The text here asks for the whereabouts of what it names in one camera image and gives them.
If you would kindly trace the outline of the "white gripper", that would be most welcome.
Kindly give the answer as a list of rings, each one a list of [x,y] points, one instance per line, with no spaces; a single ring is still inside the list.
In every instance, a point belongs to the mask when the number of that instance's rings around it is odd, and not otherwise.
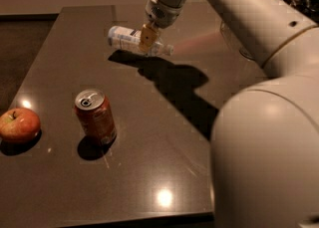
[[[180,8],[165,5],[160,0],[149,0],[146,5],[146,15],[150,23],[143,24],[139,48],[147,53],[160,36],[160,30],[171,26],[180,14]]]

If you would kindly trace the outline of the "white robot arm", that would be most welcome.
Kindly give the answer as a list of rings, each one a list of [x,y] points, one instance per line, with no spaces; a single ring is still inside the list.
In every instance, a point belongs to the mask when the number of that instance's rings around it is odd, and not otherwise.
[[[267,81],[219,111],[211,141],[216,228],[319,228],[318,26],[282,0],[207,0]],[[185,0],[149,0],[142,46]]]

